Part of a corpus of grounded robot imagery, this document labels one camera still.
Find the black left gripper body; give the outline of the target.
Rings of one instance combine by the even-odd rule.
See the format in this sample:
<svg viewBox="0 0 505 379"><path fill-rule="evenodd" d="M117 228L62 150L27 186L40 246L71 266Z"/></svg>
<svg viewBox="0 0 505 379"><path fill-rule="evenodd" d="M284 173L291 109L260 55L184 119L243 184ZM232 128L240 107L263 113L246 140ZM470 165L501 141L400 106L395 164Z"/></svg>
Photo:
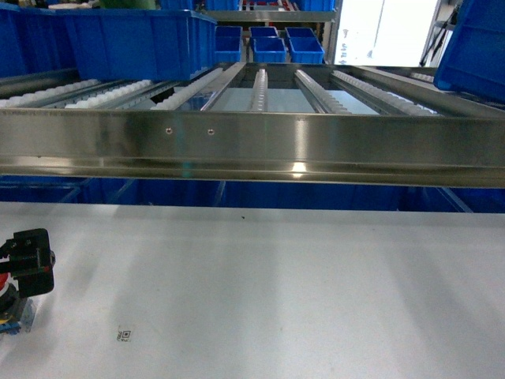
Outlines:
<svg viewBox="0 0 505 379"><path fill-rule="evenodd" d="M55 254L47 229L19 231L1 246L1 274L17 281L20 298L45 295L54 290Z"/></svg>

